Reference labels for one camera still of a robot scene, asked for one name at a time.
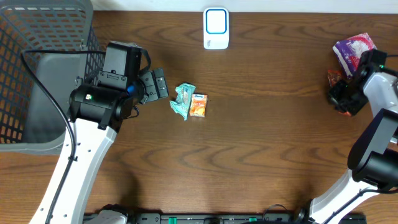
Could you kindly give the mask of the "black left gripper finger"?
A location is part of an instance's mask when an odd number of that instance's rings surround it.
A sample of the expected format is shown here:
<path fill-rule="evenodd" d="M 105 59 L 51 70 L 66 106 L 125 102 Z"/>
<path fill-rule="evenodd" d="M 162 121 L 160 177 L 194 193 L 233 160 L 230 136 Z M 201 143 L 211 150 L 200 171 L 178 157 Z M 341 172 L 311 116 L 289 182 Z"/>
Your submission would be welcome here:
<path fill-rule="evenodd" d="M 153 76 L 158 99 L 168 98 L 169 89 L 165 80 L 164 70 L 162 68 L 154 69 Z"/>
<path fill-rule="evenodd" d="M 147 72 L 139 79 L 144 86 L 144 96 L 141 100 L 141 103 L 148 103 L 158 100 L 159 96 L 152 72 Z"/>

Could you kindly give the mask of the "teal wet wipes packet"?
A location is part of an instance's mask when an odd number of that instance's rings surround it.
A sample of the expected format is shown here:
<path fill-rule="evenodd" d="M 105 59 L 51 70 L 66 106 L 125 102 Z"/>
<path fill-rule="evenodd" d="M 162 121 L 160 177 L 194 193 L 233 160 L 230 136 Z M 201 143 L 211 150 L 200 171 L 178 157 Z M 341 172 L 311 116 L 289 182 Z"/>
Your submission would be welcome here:
<path fill-rule="evenodd" d="M 183 83 L 176 87 L 177 97 L 175 101 L 170 101 L 170 107 L 175 113 L 181 115 L 184 120 L 187 120 L 188 111 L 190 109 L 190 103 L 192 100 L 192 95 L 196 89 L 195 85 Z"/>

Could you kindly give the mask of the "orange-red snack bar wrapper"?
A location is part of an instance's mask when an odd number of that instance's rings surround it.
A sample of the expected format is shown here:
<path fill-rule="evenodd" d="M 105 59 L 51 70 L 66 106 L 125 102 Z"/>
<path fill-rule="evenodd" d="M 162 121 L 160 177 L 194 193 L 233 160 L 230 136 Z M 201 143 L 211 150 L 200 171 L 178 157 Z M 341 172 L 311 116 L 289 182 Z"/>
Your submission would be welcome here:
<path fill-rule="evenodd" d="M 347 82 L 343 80 L 342 73 L 339 70 L 328 70 L 328 81 L 330 84 L 328 101 L 340 114 L 351 116 L 351 113 L 339 104 L 339 100 L 347 86 Z"/>

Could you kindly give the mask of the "orange tissue packet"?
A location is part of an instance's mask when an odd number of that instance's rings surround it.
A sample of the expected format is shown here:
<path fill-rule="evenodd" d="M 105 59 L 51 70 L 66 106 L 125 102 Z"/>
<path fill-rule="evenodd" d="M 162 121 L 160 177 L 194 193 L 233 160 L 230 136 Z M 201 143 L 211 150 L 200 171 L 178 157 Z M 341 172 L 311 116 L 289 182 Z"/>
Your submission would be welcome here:
<path fill-rule="evenodd" d="M 196 94 L 196 93 L 193 94 L 189 115 L 204 118 L 206 113 L 207 102 L 208 102 L 208 95 Z"/>

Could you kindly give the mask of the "purple snack packet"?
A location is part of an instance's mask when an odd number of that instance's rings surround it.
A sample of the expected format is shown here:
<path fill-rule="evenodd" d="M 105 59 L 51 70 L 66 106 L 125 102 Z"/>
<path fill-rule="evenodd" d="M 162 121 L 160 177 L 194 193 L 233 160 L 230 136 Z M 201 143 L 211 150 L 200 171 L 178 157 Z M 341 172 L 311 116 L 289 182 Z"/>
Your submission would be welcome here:
<path fill-rule="evenodd" d="M 358 34 L 345 40 L 338 41 L 332 47 L 348 79 L 352 79 L 358 68 L 362 53 L 372 49 L 377 49 L 377 47 L 368 33 Z"/>

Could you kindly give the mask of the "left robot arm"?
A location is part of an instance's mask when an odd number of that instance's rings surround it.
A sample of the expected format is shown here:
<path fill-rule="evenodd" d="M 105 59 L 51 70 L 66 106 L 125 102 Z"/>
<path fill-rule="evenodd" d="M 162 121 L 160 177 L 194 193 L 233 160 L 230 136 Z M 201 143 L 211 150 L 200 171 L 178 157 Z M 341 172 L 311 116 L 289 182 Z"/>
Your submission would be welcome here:
<path fill-rule="evenodd" d="M 141 67 L 142 58 L 151 62 L 147 50 L 135 43 L 112 41 L 102 54 L 103 68 L 93 81 L 71 92 L 66 113 L 43 84 L 35 81 L 62 116 L 66 134 L 31 223 L 82 223 L 100 165 L 123 121 L 133 117 L 138 104 L 169 95 L 164 71 Z"/>

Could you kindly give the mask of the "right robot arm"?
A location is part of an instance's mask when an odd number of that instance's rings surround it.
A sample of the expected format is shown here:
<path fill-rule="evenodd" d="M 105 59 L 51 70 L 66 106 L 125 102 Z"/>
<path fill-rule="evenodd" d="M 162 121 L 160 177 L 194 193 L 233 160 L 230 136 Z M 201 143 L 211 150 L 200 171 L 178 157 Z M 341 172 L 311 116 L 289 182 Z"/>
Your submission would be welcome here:
<path fill-rule="evenodd" d="M 356 115 L 369 104 L 373 120 L 351 148 L 347 170 L 324 194 L 302 208 L 295 223 L 339 223 L 365 200 L 397 193 L 397 72 L 385 66 L 389 54 L 361 54 L 350 82 L 340 80 L 329 99 L 340 112 Z"/>

